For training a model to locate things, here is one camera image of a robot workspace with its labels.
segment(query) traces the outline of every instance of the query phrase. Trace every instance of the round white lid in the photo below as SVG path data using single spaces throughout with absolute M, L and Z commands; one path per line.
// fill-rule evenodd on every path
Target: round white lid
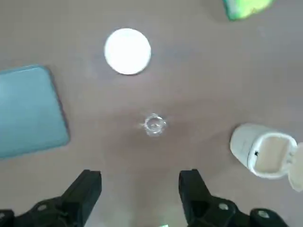
M 303 190 L 303 143 L 299 143 L 293 153 L 292 164 L 289 167 L 288 180 L 297 192 Z
M 151 59 L 151 46 L 139 31 L 122 28 L 113 32 L 104 46 L 109 66 L 124 75 L 141 72 Z

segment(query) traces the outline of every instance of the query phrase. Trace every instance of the blue tray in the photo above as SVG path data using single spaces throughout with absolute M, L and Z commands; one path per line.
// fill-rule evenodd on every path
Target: blue tray
M 0 157 L 53 148 L 68 141 L 49 71 L 35 65 L 0 72 Z

